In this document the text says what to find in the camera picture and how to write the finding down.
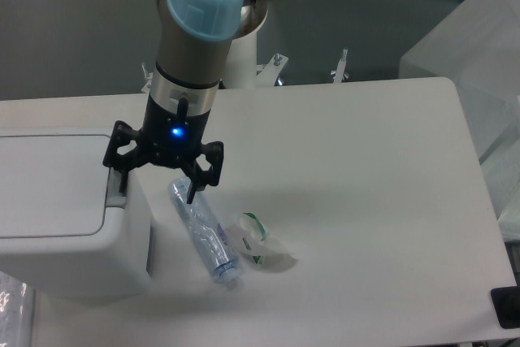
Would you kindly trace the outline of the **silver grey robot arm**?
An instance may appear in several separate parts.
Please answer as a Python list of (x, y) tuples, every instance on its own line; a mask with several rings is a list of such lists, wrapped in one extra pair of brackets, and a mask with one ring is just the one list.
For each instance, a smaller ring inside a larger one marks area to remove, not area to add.
[(180, 169), (188, 200), (219, 183), (224, 146), (202, 138), (244, 7), (273, 0), (154, 0), (161, 37), (143, 124), (113, 127), (103, 163), (127, 176), (146, 164)]

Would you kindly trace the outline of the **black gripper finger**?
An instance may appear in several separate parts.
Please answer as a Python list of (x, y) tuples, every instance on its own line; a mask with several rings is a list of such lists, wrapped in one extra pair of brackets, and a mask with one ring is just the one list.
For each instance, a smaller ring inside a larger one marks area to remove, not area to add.
[(191, 205), (196, 193), (203, 191), (206, 186), (219, 185), (223, 160), (224, 144), (221, 141), (200, 143), (194, 150), (182, 155), (181, 169), (190, 179), (186, 196), (187, 204)]
[(117, 120), (110, 135), (102, 164), (119, 173), (119, 192), (127, 192), (128, 174), (150, 162), (153, 144), (141, 130), (137, 131), (122, 120)]

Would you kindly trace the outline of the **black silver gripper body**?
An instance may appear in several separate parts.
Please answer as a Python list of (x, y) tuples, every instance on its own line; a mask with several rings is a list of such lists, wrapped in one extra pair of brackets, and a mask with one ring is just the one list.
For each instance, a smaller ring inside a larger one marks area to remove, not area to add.
[(193, 84), (154, 71), (143, 124), (137, 137), (137, 165), (198, 169), (204, 157), (219, 166), (219, 143), (202, 141), (219, 89), (217, 81)]

